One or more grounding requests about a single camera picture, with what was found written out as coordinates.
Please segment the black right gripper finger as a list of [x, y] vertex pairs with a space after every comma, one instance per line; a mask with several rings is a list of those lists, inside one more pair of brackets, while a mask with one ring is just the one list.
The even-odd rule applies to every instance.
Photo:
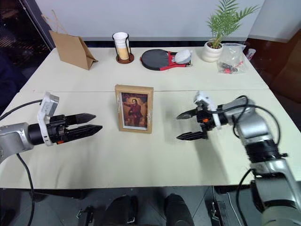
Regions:
[[197, 112], [198, 112], [197, 108], [196, 109], [192, 109], [192, 110], [188, 110], [186, 112], [183, 112], [183, 113], [179, 114], [176, 118], [178, 120], [190, 119], [190, 118], [196, 116]]
[[177, 136], [176, 138], [179, 140], [187, 140], [187, 141], [207, 139], [207, 132], [206, 131], [187, 132]]

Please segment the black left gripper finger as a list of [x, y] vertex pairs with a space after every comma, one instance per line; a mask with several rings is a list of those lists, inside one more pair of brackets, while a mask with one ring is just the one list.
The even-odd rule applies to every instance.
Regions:
[[90, 113], [80, 113], [80, 114], [74, 114], [74, 115], [69, 115], [65, 117], [65, 123], [70, 126], [70, 125], [78, 125], [78, 124], [83, 124], [91, 121], [94, 119], [96, 115], [90, 114]]
[[73, 141], [92, 136], [99, 132], [103, 126], [101, 125], [84, 125], [78, 128], [70, 129], [66, 133], [66, 141]]

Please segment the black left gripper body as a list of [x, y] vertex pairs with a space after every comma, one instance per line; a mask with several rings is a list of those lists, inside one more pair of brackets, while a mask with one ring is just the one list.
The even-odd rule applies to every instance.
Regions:
[[70, 126], [70, 116], [64, 114], [53, 116], [47, 124], [47, 131], [52, 143], [63, 144], [70, 142], [68, 127]]

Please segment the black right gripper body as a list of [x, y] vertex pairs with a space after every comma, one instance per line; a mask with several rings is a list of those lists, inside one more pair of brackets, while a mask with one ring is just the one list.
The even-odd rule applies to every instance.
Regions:
[[215, 128], [215, 122], [213, 115], [211, 113], [208, 113], [204, 110], [197, 110], [197, 122], [199, 123], [201, 127], [201, 131], [198, 133], [197, 138], [198, 139], [208, 139], [208, 131], [211, 131]]

